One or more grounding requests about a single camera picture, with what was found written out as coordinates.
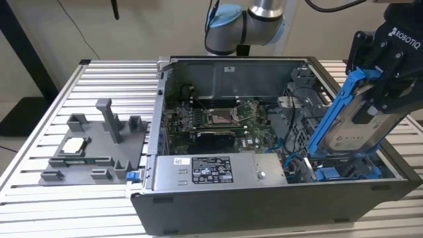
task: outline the black stand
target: black stand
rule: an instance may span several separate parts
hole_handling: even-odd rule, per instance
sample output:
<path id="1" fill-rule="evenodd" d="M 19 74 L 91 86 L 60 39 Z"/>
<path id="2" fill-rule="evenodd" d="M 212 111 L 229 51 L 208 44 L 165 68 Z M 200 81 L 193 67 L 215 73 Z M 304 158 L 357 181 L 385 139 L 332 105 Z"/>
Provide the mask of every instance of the black stand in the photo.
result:
<path id="1" fill-rule="evenodd" d="M 28 136 L 59 92 L 7 0 L 0 0 L 0 30 L 44 96 L 19 101 L 0 122 L 0 135 Z"/>
<path id="2" fill-rule="evenodd" d="M 236 45 L 236 55 L 237 56 L 249 56 L 249 45 Z"/>

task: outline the barcode label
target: barcode label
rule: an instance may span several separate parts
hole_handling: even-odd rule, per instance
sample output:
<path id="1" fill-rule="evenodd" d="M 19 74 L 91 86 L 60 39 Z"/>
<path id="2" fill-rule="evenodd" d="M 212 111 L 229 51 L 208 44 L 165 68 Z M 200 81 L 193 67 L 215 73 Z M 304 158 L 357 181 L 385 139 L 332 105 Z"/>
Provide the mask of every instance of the barcode label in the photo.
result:
<path id="1" fill-rule="evenodd" d="M 175 165 L 189 165 L 191 158 L 175 158 L 173 164 Z"/>

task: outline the floor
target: floor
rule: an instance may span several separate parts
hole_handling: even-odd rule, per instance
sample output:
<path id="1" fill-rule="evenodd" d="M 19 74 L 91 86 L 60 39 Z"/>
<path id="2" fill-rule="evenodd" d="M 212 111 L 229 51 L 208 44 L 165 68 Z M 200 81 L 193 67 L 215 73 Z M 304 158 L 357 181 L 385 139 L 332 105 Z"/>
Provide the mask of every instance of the floor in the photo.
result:
<path id="1" fill-rule="evenodd" d="M 0 102 L 0 121 L 15 107 L 16 102 Z M 12 150 L 19 150 L 21 145 L 24 144 L 27 137 L 4 137 L 0 136 L 0 146 L 7 147 Z M 4 150 L 0 148 L 0 175 L 7 169 L 8 164 L 11 163 L 15 152 Z"/>

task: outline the robotiq logo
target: robotiq logo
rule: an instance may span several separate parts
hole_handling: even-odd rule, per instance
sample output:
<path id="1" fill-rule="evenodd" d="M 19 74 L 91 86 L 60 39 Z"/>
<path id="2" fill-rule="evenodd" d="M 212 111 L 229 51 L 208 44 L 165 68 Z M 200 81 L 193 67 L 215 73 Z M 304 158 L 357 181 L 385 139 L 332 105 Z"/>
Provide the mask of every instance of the robotiq logo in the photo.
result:
<path id="1" fill-rule="evenodd" d="M 403 32 L 400 32 L 396 27 L 392 28 L 392 32 L 389 32 L 388 36 L 397 37 L 399 39 L 401 39 L 401 41 L 408 43 L 416 50 L 420 48 L 420 42 L 412 39 L 409 36 L 407 36 Z"/>

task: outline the white label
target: white label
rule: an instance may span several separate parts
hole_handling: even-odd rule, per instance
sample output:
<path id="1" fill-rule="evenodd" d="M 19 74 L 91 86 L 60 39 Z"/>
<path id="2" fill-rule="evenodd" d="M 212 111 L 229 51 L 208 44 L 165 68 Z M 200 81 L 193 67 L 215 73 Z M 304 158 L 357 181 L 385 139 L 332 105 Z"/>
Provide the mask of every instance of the white label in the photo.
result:
<path id="1" fill-rule="evenodd" d="M 189 165 L 191 158 L 175 158 L 173 164 L 175 165 Z"/>
<path id="2" fill-rule="evenodd" d="M 73 161 L 65 160 L 65 163 L 67 163 L 68 165 L 85 164 L 85 162 L 84 162 L 83 160 L 73 160 Z"/>
<path id="3" fill-rule="evenodd" d="M 396 27 L 392 28 L 392 32 L 388 33 L 388 36 L 393 36 L 411 45 L 416 50 L 420 48 L 420 42 L 412 39 L 407 34 L 400 32 Z"/>
<path id="4" fill-rule="evenodd" d="M 233 66 L 224 67 L 224 72 L 235 72 L 235 67 Z"/>
<path id="5" fill-rule="evenodd" d="M 343 125 L 341 134 L 337 133 L 337 137 L 329 142 L 331 148 L 336 150 L 357 150 L 387 118 L 388 115 L 380 114 L 373 117 L 368 124 L 348 123 Z"/>

